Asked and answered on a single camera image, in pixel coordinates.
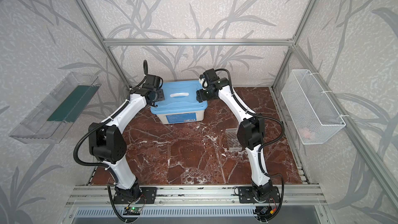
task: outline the leaf pattern wallpaper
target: leaf pattern wallpaper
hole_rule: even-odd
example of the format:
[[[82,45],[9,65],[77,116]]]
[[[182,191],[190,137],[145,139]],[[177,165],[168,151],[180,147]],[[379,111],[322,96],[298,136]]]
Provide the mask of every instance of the leaf pattern wallpaper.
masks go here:
[[[85,0],[105,38],[291,38],[308,0]],[[166,82],[232,70],[235,85],[272,85],[287,47],[112,47],[131,84],[143,73]]]
[[[396,2],[320,0],[298,43],[397,179]],[[281,102],[289,71],[301,68],[293,56],[276,87]],[[283,112],[293,127],[287,109]],[[396,210],[344,131],[317,146],[303,146],[291,132],[311,182],[321,184],[337,222],[398,223]]]
[[[72,159],[76,142],[127,91],[73,0],[0,0],[0,42],[0,222],[56,223],[74,186],[90,174]],[[70,72],[98,75],[102,86],[61,143],[9,137]],[[80,156],[93,159],[87,146]]]

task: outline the vented metal panel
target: vented metal panel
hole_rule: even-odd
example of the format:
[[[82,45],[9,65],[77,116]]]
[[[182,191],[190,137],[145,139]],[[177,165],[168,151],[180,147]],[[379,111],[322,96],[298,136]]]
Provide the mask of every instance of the vented metal panel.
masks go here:
[[[116,207],[122,214],[123,207]],[[139,217],[252,217],[253,206],[152,207],[144,206]],[[79,207],[75,217],[115,217],[112,207]]]

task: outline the transparent acrylic shelf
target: transparent acrylic shelf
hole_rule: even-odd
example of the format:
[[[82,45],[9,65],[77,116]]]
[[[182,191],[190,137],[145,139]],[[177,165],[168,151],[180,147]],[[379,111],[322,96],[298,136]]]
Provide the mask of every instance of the transparent acrylic shelf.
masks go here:
[[[71,72],[10,133],[23,143],[58,144],[98,88],[98,76]]]

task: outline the marble surface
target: marble surface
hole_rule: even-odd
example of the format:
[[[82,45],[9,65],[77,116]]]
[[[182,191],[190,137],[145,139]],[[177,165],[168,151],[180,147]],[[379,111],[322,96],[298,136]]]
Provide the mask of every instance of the marble surface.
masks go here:
[[[279,118],[268,87],[238,87],[236,92],[257,113]],[[132,119],[123,137],[127,161],[141,184],[251,183],[246,151],[228,151],[225,129],[236,128],[236,118],[221,100],[208,104],[201,122],[163,125],[148,106]],[[279,132],[276,123],[266,121],[266,142]],[[301,183],[286,137],[266,146],[264,156],[268,173],[281,173],[286,183]],[[99,168],[92,184],[110,180],[109,173]]]

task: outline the black joint housing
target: black joint housing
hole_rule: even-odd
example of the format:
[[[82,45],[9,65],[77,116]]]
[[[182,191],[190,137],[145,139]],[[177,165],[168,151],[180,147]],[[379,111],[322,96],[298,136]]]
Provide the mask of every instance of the black joint housing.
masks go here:
[[[265,136],[264,119],[258,117],[244,119],[239,124],[236,136],[243,148],[248,147],[253,150],[254,147],[263,143]]]
[[[262,186],[257,186],[253,181],[251,181],[251,185],[253,186],[253,196],[259,202],[267,200],[271,191],[273,190],[271,179]]]
[[[127,202],[134,202],[141,196],[141,189],[138,182],[135,182],[130,189],[115,187],[116,195]]]
[[[145,83],[142,85],[142,87],[149,88],[149,89],[152,89],[152,88],[159,89],[161,80],[162,80],[162,78],[159,76],[147,75],[147,79],[145,80]]]
[[[88,131],[98,125],[98,123],[92,123]],[[107,160],[115,164],[126,154],[126,142],[116,126],[103,126],[88,137],[88,142],[90,154],[98,161]]]
[[[221,90],[223,87],[228,86],[229,84],[228,79],[220,79],[220,77],[217,76],[214,68],[206,70],[202,75],[200,75],[199,78],[205,78],[205,82],[207,84],[206,89],[200,89],[196,91],[196,99],[199,102],[218,99],[218,90]]]

